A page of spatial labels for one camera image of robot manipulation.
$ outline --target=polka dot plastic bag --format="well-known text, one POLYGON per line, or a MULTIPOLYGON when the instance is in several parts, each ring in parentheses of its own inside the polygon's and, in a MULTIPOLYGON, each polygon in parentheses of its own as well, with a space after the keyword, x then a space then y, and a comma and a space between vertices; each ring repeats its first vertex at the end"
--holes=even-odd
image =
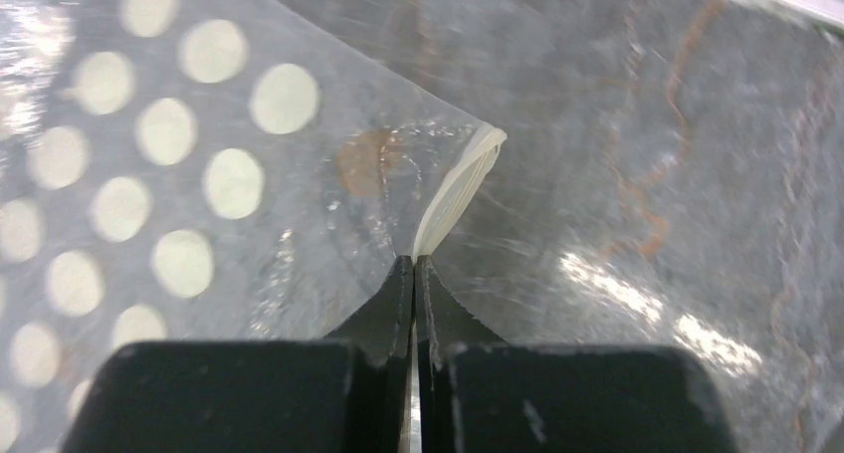
POLYGON ((324 334, 504 140, 275 0, 65 2, 0 20, 0 452, 128 342, 324 334))

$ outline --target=cream circle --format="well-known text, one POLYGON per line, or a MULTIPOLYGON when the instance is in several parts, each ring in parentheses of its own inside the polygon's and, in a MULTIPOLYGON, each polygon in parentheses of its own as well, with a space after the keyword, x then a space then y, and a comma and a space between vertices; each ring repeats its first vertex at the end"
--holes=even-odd
POLYGON ((258 209, 264 169, 243 149, 225 149, 211 158, 202 176, 205 200, 220 217, 241 219, 258 209))
POLYGON ((12 395, 0 391, 0 452, 8 451, 21 433, 21 410, 12 395))
POLYGON ((255 84, 249 98, 252 121, 270 134, 289 134, 302 129, 318 108, 317 80, 298 65, 270 68, 255 84))
POLYGON ((91 161, 91 147, 85 135, 72 126, 48 129, 41 144, 29 151, 30 176, 44 189, 60 189, 82 177, 91 161))
POLYGON ((153 102, 135 122, 135 139, 141 154, 162 166, 175 164, 188 155, 196 143, 196 117, 175 98, 153 102))
POLYGON ((95 309, 106 290, 103 271, 85 251, 68 251, 47 268, 47 296, 53 307, 69 317, 95 309))
POLYGON ((115 349, 142 340, 167 338, 167 325, 161 314, 145 304, 136 304, 117 317, 111 332, 111 346, 115 349))
POLYGON ((91 381, 83 380, 71 392, 71 396, 68 398, 69 417, 75 418, 77 416, 79 409, 82 407, 83 402, 85 402, 86 396, 88 396, 89 390, 91 390, 91 381))
POLYGON ((129 102, 134 89, 134 68, 120 53, 88 55, 74 71, 74 94, 90 114, 116 112, 129 102))
POLYGON ((228 20, 203 22, 179 42, 179 67, 199 83, 219 83, 234 77, 248 57, 249 42, 228 20))
POLYGON ((50 383, 59 371, 62 358, 56 334, 39 322, 30 322, 17 331, 9 353, 15 377, 35 388, 50 383))
POLYGON ((152 209, 152 196, 134 177, 110 179, 94 197, 89 210, 91 224, 103 239, 122 242, 143 227, 152 209))
POLYGON ((120 0, 120 25, 137 37, 157 37, 172 23, 179 0, 120 0))
POLYGON ((10 262, 32 259, 44 244, 44 214, 31 199, 7 202, 0 208, 0 253, 10 262))
POLYGON ((151 264, 164 289, 183 299, 201 294, 214 276, 211 246, 196 231, 173 231, 158 239, 151 264))

